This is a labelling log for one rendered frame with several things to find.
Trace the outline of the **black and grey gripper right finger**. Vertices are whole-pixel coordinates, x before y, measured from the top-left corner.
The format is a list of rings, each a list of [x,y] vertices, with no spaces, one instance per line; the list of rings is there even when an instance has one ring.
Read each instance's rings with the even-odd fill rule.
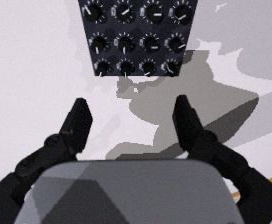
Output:
[[[214,132],[204,130],[186,95],[177,96],[172,119],[179,145],[189,153],[187,158],[211,164],[237,188],[236,205],[244,224],[270,224],[272,182],[251,168],[244,156],[218,142]]]

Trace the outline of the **black knob box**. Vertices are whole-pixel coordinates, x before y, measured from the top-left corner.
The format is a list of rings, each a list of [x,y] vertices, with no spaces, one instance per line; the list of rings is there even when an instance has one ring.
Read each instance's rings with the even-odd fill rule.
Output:
[[[94,75],[179,76],[197,2],[78,0]]]

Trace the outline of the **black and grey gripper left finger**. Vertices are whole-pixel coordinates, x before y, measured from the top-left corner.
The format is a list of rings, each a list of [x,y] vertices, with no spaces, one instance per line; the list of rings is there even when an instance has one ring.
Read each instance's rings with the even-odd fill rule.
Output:
[[[48,136],[43,147],[19,161],[15,171],[0,181],[0,224],[14,224],[25,195],[44,170],[78,160],[76,155],[85,149],[92,122],[86,99],[76,98],[59,133]]]

